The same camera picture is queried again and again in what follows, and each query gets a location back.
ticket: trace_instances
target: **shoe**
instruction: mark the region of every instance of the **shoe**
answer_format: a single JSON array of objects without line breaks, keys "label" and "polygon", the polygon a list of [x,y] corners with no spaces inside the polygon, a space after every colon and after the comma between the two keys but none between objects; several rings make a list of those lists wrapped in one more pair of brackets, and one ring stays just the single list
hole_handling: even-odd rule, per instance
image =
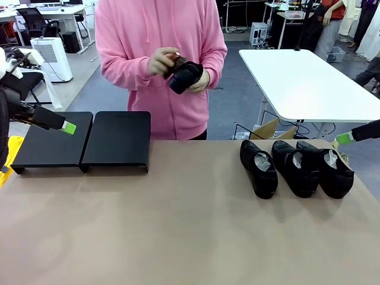
[{"label": "shoe", "polygon": [[[297,148],[309,153],[318,162],[319,184],[326,195],[334,199],[342,199],[351,190],[354,184],[354,171],[346,166],[335,150],[318,149],[306,141],[298,141]],[[337,168],[327,163],[330,151],[337,156]]]},{"label": "shoe", "polygon": [[[269,167],[265,171],[261,170],[257,161],[267,157]],[[276,192],[278,186],[277,172],[274,168],[272,157],[252,141],[244,140],[240,147],[240,160],[246,170],[252,174],[252,183],[257,197],[261,199],[270,199]]]},{"label": "shoe", "polygon": [[311,197],[318,187],[318,164],[315,160],[284,141],[272,146],[275,168],[284,176],[290,189],[301,198]]}]

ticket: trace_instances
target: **person's left hand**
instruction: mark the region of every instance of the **person's left hand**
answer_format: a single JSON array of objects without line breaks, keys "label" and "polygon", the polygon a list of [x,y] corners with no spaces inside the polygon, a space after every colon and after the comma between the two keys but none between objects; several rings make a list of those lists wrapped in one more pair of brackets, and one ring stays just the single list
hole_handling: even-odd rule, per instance
[{"label": "person's left hand", "polygon": [[210,83],[210,75],[208,74],[206,69],[203,69],[201,79],[199,79],[197,83],[191,85],[187,89],[187,92],[189,92],[189,93],[200,93],[207,88],[209,83]]},{"label": "person's left hand", "polygon": [[330,9],[327,10],[327,12],[325,13],[325,17],[323,18],[323,26],[324,27],[326,27],[328,25],[328,23],[330,23],[332,14],[333,14],[333,12]]}]

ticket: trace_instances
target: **pink hoodie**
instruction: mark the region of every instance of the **pink hoodie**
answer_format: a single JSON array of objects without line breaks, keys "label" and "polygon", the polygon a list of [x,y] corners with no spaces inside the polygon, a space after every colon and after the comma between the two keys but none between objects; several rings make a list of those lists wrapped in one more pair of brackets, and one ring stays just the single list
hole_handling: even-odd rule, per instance
[{"label": "pink hoodie", "polygon": [[208,92],[174,93],[148,74],[148,60],[158,48],[178,48],[203,64],[208,88],[215,87],[227,54],[215,0],[99,0],[96,45],[102,74],[129,90],[128,110],[151,113],[152,140],[188,140],[206,130]]}]

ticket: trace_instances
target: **yellow bag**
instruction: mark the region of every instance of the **yellow bag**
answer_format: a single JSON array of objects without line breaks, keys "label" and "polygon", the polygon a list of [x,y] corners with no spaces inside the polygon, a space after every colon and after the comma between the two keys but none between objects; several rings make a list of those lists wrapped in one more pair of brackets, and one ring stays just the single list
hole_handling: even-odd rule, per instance
[{"label": "yellow bag", "polygon": [[11,164],[13,163],[14,159],[16,158],[16,155],[23,144],[24,138],[23,137],[17,137],[15,135],[11,136],[8,140],[8,148],[9,153],[7,157],[7,162],[5,163],[4,167],[2,168],[2,171],[0,171],[0,187],[3,186],[3,184],[7,181],[7,179],[11,176],[13,173],[13,169],[11,168]]}]

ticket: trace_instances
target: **hoodie sleeve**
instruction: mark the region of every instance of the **hoodie sleeve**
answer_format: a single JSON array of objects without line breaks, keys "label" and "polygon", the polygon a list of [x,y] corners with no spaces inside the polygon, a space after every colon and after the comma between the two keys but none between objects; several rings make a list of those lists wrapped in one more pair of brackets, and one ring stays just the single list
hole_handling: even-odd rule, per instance
[{"label": "hoodie sleeve", "polygon": [[99,1],[95,21],[96,48],[103,76],[112,84],[129,90],[148,86],[151,80],[148,73],[149,57],[127,57],[108,0]]},{"label": "hoodie sleeve", "polygon": [[215,0],[205,0],[205,26],[201,63],[210,75],[208,88],[214,88],[221,77],[227,46],[220,28],[219,13]]}]

